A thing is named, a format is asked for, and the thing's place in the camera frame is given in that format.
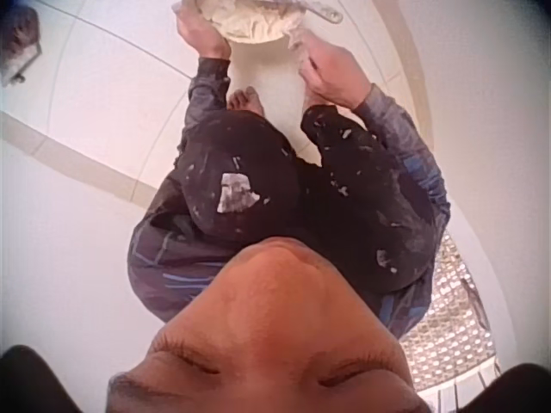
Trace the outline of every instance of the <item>person's left hand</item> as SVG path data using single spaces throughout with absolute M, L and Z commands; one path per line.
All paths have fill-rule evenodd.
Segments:
M 178 33 L 202 58 L 229 60 L 232 48 L 197 9 L 195 0 L 184 0 L 175 9 Z

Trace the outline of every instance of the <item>metallic patterned surface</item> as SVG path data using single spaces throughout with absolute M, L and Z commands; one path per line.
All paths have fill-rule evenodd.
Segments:
M 430 308 L 400 340 L 417 391 L 453 379 L 495 355 L 491 333 L 480 327 L 461 279 L 476 290 L 453 240 L 445 233 L 436 257 Z

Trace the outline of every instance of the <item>cream-colored mixture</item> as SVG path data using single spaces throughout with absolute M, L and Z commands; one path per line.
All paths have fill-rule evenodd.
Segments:
M 277 40 L 302 22 L 296 5 L 257 3 L 253 0 L 199 0 L 205 18 L 229 40 L 265 43 Z

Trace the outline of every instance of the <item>foot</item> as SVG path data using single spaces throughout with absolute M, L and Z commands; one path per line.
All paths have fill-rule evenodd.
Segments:
M 312 92 L 310 88 L 306 87 L 306 90 L 304 91 L 304 106 L 302 107 L 302 113 L 305 113 L 309 108 L 316 105 L 330 106 L 331 103 L 320 95 Z
M 229 60 L 232 48 L 214 26 L 205 20 L 195 0 L 184 0 L 175 8 L 178 33 L 202 58 Z
M 264 116 L 264 107 L 260 102 L 260 96 L 252 86 L 245 90 L 238 89 L 227 100 L 229 110 L 248 110 L 253 114 Z

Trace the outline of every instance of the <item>beige tile border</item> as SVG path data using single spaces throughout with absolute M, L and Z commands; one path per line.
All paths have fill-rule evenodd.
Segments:
M 65 176 L 143 208 L 149 206 L 148 200 L 152 200 L 157 192 L 143 182 L 137 182 L 130 176 L 48 138 L 6 113 L 1 115 L 3 140 Z
M 432 116 L 430 113 L 429 95 L 427 93 L 424 70 L 417 45 L 413 40 L 412 32 L 407 26 L 406 19 L 399 7 L 398 0 L 373 0 L 373 4 L 387 26 L 387 31 L 398 52 L 404 68 L 404 74 L 412 92 L 413 106 L 418 121 L 419 131 L 424 142 L 434 147 L 432 132 Z

